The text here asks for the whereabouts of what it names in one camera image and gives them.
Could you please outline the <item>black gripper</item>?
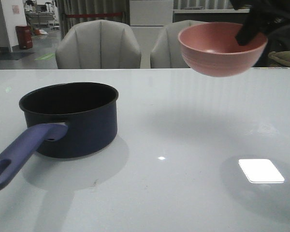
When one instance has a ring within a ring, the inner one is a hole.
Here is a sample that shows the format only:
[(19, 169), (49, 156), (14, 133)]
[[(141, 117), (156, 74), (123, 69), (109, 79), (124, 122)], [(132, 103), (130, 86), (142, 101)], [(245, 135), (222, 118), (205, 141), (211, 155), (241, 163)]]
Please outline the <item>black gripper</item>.
[(290, 0), (232, 0), (235, 10), (247, 6), (249, 13), (235, 36), (240, 46), (249, 44), (258, 34), (264, 36), (290, 24)]

